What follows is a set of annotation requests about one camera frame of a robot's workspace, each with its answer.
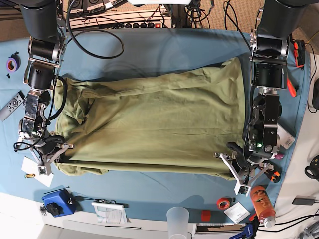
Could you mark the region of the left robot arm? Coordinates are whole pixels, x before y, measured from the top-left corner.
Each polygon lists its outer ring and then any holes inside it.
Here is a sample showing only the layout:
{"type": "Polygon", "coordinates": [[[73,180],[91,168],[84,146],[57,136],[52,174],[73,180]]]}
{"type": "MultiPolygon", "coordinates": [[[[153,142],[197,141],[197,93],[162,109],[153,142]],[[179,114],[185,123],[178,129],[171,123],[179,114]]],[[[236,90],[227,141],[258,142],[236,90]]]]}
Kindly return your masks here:
{"type": "Polygon", "coordinates": [[[231,156],[217,153],[236,180],[235,194],[248,196],[253,182],[272,170],[268,162],[280,150],[278,119],[282,113],[279,90],[288,86],[287,58],[292,32],[313,0],[266,0],[256,14],[255,27],[246,42],[251,55],[249,114],[243,146],[227,143],[231,156]]]}

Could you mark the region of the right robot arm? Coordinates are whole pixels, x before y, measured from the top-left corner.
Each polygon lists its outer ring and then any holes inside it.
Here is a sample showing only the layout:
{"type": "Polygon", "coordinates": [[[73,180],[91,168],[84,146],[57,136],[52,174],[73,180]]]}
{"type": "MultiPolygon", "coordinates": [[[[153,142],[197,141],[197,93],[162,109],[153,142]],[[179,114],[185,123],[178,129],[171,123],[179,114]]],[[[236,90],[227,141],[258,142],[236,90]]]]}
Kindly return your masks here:
{"type": "Polygon", "coordinates": [[[73,145],[66,144],[64,137],[50,133],[47,127],[62,112],[53,109],[54,89],[58,80],[63,86],[66,102],[67,83],[59,76],[67,46],[66,20],[63,16],[63,2],[60,0],[18,0],[17,5],[30,34],[28,63],[23,82],[30,87],[24,98],[24,117],[19,122],[19,139],[15,151],[30,150],[37,162],[38,175],[51,174],[51,163],[73,145]]]}

